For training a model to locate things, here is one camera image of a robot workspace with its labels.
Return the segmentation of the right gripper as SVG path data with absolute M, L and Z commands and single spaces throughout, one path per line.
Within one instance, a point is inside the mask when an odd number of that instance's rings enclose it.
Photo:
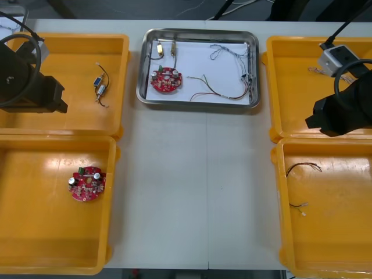
M 366 83 L 355 81 L 339 95 L 317 101 L 305 122 L 308 128 L 318 128 L 329 137 L 366 128 Z

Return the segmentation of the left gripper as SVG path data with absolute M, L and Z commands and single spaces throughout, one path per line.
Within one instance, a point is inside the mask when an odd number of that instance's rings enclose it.
M 39 74 L 28 93 L 32 113 L 67 113 L 68 105 L 62 100 L 65 88 L 52 76 Z

